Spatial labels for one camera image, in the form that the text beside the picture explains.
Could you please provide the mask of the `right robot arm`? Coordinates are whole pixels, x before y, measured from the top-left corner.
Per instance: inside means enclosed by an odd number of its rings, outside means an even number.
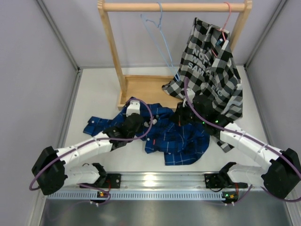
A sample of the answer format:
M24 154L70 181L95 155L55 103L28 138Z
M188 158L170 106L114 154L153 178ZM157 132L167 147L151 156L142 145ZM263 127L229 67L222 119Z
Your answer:
M278 199L285 199L301 181L301 164L294 150L284 151L256 139L231 118L214 110L211 100L204 95L196 95L188 89L172 120L179 125L202 126L220 144L239 150L255 162L254 166L227 163L215 174L222 187L250 184L260 186Z

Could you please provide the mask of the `blue plaid shirt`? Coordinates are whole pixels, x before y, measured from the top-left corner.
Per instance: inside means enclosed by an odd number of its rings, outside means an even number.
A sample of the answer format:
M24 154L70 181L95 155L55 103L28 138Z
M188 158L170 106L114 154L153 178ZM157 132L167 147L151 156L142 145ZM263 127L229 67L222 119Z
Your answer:
M166 166L191 165L198 161L209 147L210 136L198 123L179 125L171 121L173 110L161 104L140 104L143 127L136 136L146 133L150 125L150 113L153 125L149 133L142 137L145 152L164 153Z

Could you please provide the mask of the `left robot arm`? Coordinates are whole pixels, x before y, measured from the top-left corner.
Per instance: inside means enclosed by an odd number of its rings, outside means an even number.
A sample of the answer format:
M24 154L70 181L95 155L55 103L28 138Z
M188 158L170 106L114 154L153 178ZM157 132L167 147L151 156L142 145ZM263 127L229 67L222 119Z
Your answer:
M121 125L109 127L84 142L56 150L52 146L44 148L32 168L38 188L44 195L50 195L64 186L76 184L103 187L107 176L103 166L84 162L124 147L142 128L143 117L134 113Z

